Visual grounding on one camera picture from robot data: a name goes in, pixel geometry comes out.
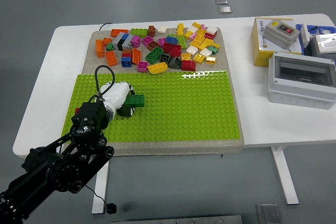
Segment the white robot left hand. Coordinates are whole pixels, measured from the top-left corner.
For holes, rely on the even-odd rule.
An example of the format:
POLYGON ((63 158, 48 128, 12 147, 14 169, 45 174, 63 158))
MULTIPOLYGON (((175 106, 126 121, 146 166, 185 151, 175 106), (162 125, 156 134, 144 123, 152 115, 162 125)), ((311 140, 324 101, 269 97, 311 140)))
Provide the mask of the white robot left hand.
POLYGON ((103 103, 109 115, 109 120, 113 120, 116 114, 129 118, 133 115, 135 107, 123 105, 127 99, 127 95, 131 93, 135 95, 133 87, 127 82, 107 82, 101 89, 103 103))

